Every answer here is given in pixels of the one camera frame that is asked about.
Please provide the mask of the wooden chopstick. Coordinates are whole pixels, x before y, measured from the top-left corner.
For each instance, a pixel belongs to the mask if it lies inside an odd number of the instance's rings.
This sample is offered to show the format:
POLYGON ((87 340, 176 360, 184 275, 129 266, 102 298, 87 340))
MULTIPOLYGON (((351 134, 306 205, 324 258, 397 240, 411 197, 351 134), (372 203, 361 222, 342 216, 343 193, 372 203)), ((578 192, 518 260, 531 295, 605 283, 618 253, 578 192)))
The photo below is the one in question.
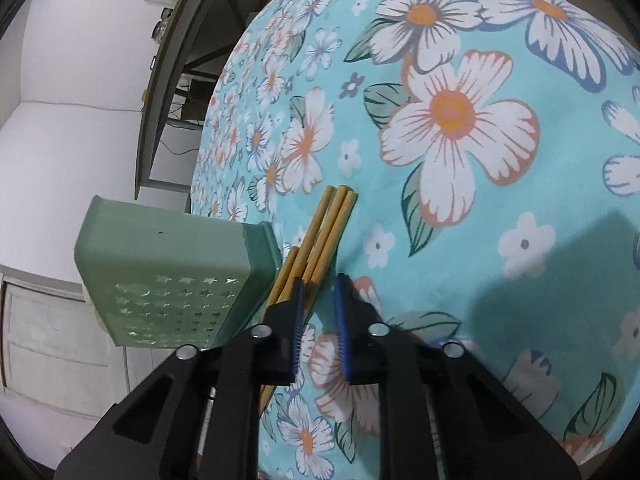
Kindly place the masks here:
POLYGON ((266 308, 269 309, 273 304, 276 304, 279 298, 284 291, 285 284, 288 281, 288 277, 290 276, 295 260, 297 258, 299 248, 297 246, 293 246, 288 255, 285 258, 285 262, 283 263, 282 268, 279 271, 279 274, 274 281, 271 292, 266 300, 266 308))
POLYGON ((324 246, 326 246, 326 242, 328 241, 338 213, 341 211, 344 200, 349 192, 350 188, 346 185, 339 185, 337 188, 335 188, 332 203, 329 206, 326 215, 324 216, 318 237, 316 239, 316 242, 314 243, 314 248, 311 249, 306 269, 301 277, 306 285, 309 285, 311 283, 311 278, 314 275, 314 270, 316 270, 316 266, 318 266, 318 263, 320 261, 322 250, 324 246))
MULTIPOLYGON (((314 270, 314 275, 311 278, 311 283, 309 285, 306 285, 303 282, 305 287, 303 320, 306 320, 311 314, 311 309, 316 302, 316 299, 320 292, 320 287, 324 279, 326 278, 326 274, 328 274, 331 262, 333 261, 334 256, 337 252, 338 243, 340 242, 340 239, 346 229, 346 224, 349 220, 350 214, 352 213, 352 208, 354 208, 355 206, 356 200, 357 194, 350 188, 350 192, 347 194, 343 203, 343 207, 338 213, 328 241, 326 242, 326 246, 324 246, 322 250, 320 261, 318 263, 318 266, 316 266, 316 270, 314 270)), ((265 304, 264 312, 262 312, 262 320, 264 319, 270 308, 267 309, 265 304)))
POLYGON ((294 282, 298 278, 302 277, 307 266, 311 249, 314 248, 314 243, 316 242, 320 228, 322 226, 324 216, 326 215, 326 212, 328 211, 329 206, 332 203, 334 193, 334 186, 328 185, 324 189, 320 198, 320 202, 318 203, 318 206, 311 217, 311 222, 309 223, 302 244, 297 246, 299 248, 297 258, 295 260, 292 272, 288 277, 288 281, 285 284, 284 291, 282 292, 282 295, 279 298, 278 302, 288 300, 288 298, 291 297, 294 282))

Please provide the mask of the green plastic utensil holder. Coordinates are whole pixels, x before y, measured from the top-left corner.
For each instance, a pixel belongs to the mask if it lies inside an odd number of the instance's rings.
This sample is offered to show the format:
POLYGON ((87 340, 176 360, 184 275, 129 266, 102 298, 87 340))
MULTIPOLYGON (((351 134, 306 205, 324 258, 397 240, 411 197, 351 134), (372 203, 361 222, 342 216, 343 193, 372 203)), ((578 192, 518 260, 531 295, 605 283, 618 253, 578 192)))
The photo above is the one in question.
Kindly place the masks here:
POLYGON ((282 266, 273 229, 94 196, 74 260, 119 347, 224 344, 254 318, 282 266))

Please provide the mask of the white panel door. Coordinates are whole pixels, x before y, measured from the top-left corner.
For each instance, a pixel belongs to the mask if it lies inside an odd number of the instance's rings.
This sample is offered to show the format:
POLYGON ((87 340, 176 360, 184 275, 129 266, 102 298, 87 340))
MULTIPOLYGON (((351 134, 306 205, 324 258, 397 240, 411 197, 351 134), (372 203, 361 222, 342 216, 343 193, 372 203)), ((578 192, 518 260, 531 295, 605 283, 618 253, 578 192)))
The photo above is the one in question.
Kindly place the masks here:
POLYGON ((168 356, 115 346, 81 285, 2 266, 2 391, 98 419, 168 356))

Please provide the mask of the floral teal tablecloth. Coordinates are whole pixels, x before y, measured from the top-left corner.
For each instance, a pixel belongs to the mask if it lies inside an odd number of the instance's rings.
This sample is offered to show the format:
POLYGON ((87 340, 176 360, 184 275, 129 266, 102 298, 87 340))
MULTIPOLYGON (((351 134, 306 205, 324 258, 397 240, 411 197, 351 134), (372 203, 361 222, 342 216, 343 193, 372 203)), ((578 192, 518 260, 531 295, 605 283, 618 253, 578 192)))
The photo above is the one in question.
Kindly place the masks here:
POLYGON ((298 246, 471 350, 578 464, 639 403, 639 52, 566 0, 271 0, 209 101, 200 216, 298 246))

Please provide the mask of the white long table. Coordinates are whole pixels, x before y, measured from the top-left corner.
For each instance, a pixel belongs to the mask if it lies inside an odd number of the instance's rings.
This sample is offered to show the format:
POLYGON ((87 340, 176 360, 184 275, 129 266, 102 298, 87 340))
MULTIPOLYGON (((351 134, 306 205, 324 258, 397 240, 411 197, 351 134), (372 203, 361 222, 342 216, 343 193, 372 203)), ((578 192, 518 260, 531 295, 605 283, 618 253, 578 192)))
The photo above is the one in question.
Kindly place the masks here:
POLYGON ((203 70, 211 62, 226 60, 246 29, 248 20, 269 0, 177 0, 168 16, 157 54, 151 64, 148 86, 143 92, 140 130, 134 170, 134 196, 142 188, 186 193, 189 187, 154 179, 152 168, 167 126, 200 132, 195 118, 172 116, 176 96, 193 103, 194 91, 179 87, 182 77, 211 89, 217 74, 203 70))

